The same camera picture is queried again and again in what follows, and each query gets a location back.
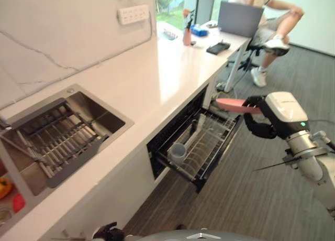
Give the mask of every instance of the white countertop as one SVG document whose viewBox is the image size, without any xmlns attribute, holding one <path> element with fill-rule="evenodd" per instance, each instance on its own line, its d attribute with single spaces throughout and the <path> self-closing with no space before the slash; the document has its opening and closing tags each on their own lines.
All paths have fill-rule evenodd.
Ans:
<svg viewBox="0 0 335 241">
<path fill-rule="evenodd" d="M 127 156 L 148 141 L 208 84 L 227 59 L 248 38 L 210 30 L 211 36 L 196 38 L 203 47 L 185 47 L 178 40 L 153 37 L 101 65 L 92 67 L 10 106 L 0 113 L 9 118 L 60 90 L 78 84 L 134 122 L 125 133 L 98 153 L 24 216 L 0 240 L 38 240 L 68 213 L 84 205 Z M 221 39 L 231 48 L 218 56 L 207 47 Z"/>
</svg>

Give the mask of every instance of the gray laptop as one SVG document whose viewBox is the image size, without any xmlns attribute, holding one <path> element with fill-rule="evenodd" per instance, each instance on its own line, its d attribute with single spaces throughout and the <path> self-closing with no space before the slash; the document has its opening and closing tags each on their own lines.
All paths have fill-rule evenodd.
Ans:
<svg viewBox="0 0 335 241">
<path fill-rule="evenodd" d="M 221 2 L 218 27 L 221 31 L 252 38 L 258 28 L 263 8 Z"/>
</svg>

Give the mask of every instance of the metal drain rack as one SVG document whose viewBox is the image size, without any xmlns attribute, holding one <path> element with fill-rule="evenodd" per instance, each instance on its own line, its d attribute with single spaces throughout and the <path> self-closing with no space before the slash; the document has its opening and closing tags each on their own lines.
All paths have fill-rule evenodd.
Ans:
<svg viewBox="0 0 335 241">
<path fill-rule="evenodd" d="M 49 178 L 54 188 L 91 158 L 108 138 L 92 122 L 74 112 L 67 102 L 31 119 L 16 129 L 30 158 Z"/>
<path fill-rule="evenodd" d="M 156 156 L 165 166 L 194 183 L 199 192 L 235 135 L 240 122 L 240 116 L 221 118 L 200 108 L 164 142 Z M 182 143 L 186 147 L 186 158 L 182 165 L 175 164 L 167 157 L 173 143 Z"/>
</svg>

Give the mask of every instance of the white sneaker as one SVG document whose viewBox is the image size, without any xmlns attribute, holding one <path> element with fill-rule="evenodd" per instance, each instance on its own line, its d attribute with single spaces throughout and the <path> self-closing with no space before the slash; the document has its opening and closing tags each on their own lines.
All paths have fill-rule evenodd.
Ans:
<svg viewBox="0 0 335 241">
<path fill-rule="evenodd" d="M 261 72 L 259 68 L 253 68 L 250 71 L 250 74 L 252 76 L 253 83 L 255 83 L 258 87 L 265 87 L 266 86 L 266 75 L 267 72 Z"/>
<path fill-rule="evenodd" d="M 283 56 L 288 53 L 289 46 L 282 39 L 271 39 L 263 44 L 263 49 L 276 56 Z"/>
</svg>

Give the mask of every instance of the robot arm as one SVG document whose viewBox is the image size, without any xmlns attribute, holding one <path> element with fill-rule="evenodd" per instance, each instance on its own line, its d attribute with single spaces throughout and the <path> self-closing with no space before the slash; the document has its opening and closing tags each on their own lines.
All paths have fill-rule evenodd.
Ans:
<svg viewBox="0 0 335 241">
<path fill-rule="evenodd" d="M 334 144 L 325 132 L 311 135 L 305 111 L 288 92 L 252 96 L 243 105 L 259 107 L 270 120 L 271 124 L 257 123 L 251 114 L 244 114 L 245 123 L 252 134 L 268 139 L 279 136 L 287 142 L 289 149 L 283 160 L 302 172 L 318 200 L 335 218 L 335 155 L 316 142 L 321 139 L 335 151 Z"/>
</svg>

